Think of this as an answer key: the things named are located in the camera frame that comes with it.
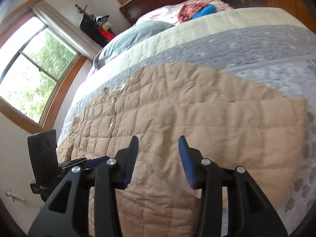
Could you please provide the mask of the beige quilted down jacket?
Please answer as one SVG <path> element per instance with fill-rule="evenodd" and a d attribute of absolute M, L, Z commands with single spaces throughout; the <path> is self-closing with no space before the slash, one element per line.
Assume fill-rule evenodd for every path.
<path fill-rule="evenodd" d="M 199 193 L 185 179 L 178 138 L 220 167 L 245 167 L 278 209 L 302 157 L 307 107 L 306 99 L 209 67 L 146 66 L 87 102 L 57 157 L 114 157 L 137 136 L 132 181 L 117 191 L 123 235 L 191 236 Z"/>

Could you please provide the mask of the black coat rack with clothes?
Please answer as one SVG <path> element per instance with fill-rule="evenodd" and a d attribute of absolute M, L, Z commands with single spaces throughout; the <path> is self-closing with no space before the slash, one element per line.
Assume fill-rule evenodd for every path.
<path fill-rule="evenodd" d="M 75 7 L 77 8 L 77 12 L 83 15 L 80 29 L 101 47 L 105 47 L 116 36 L 108 21 L 109 15 L 98 16 L 94 13 L 88 14 L 86 12 L 87 6 L 82 8 L 76 4 Z"/>

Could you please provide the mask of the striped beige curtain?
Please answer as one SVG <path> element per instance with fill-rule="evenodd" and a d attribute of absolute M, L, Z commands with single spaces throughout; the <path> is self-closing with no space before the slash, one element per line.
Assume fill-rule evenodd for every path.
<path fill-rule="evenodd" d="M 64 42 L 90 60 L 93 60 L 102 49 L 99 44 L 47 2 L 39 1 L 31 8 L 35 15 L 58 34 Z"/>

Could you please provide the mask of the grey pillow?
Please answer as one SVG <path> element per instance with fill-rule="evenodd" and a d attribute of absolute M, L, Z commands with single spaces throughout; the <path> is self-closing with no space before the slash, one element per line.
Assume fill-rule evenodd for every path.
<path fill-rule="evenodd" d="M 99 51 L 93 60 L 94 68 L 96 70 L 101 69 L 111 59 L 117 57 L 124 51 L 129 50 L 134 45 L 172 27 L 174 27 L 173 24 L 161 21 L 144 22 L 132 26 L 114 37 L 102 50 Z"/>

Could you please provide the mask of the grey floral bed quilt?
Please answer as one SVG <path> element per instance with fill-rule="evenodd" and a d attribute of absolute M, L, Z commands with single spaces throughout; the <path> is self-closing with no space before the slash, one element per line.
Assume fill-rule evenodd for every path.
<path fill-rule="evenodd" d="M 264 84 L 308 103 L 302 157 L 290 196 L 276 209 L 292 233 L 315 202 L 315 34 L 278 8 L 228 10 L 160 32 L 107 62 L 78 88 L 59 137 L 87 102 L 105 88 L 122 87 L 146 66 L 190 63 Z"/>

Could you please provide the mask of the red patterned cloth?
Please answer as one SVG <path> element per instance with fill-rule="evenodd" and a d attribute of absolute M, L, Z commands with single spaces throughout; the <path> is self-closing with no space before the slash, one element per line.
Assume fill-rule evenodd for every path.
<path fill-rule="evenodd" d="M 207 6 L 209 6 L 209 4 L 204 2 L 183 5 L 177 15 L 178 21 L 180 23 L 189 21 L 196 13 Z"/>

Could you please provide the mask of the blue cloth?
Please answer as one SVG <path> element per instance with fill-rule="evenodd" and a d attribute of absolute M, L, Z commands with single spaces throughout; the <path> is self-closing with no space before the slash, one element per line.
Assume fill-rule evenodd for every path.
<path fill-rule="evenodd" d="M 208 5 L 206 7 L 204 7 L 203 9 L 201 9 L 199 12 L 197 12 L 195 15 L 192 16 L 191 19 L 196 19 L 196 18 L 200 18 L 203 16 L 207 16 L 213 13 L 216 13 L 217 9 L 214 5 Z"/>

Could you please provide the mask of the side window wooden frame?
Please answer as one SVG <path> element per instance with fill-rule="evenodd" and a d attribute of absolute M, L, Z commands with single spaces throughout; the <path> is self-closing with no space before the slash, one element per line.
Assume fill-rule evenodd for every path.
<path fill-rule="evenodd" d="M 1 113 L 33 134 L 53 128 L 87 58 L 38 17 L 28 0 L 1 23 Z"/>

